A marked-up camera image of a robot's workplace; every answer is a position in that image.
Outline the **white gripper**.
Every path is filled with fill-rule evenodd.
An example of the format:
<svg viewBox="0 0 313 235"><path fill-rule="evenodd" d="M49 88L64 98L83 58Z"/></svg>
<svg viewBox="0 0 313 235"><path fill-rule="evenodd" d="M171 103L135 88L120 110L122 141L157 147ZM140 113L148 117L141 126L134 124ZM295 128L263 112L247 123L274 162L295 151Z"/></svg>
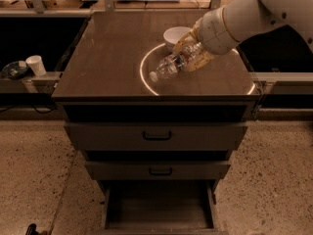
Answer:
<svg viewBox="0 0 313 235"><path fill-rule="evenodd" d="M212 54L225 55L239 45L225 24L223 12L223 7L209 11L201 18L200 25L195 24L192 28L180 26L176 30L177 41L172 49L173 54L198 42L206 50L185 49L184 71L198 70L214 59Z"/></svg>

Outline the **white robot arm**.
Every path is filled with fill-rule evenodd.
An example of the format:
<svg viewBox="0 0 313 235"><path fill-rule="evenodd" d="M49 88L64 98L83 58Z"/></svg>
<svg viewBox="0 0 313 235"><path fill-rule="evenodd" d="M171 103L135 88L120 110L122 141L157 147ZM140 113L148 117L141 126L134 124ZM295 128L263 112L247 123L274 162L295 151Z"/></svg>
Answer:
<svg viewBox="0 0 313 235"><path fill-rule="evenodd" d="M283 26L292 28L312 52L313 0L233 0L205 13L184 34L173 54L195 71L244 41Z"/></svg>

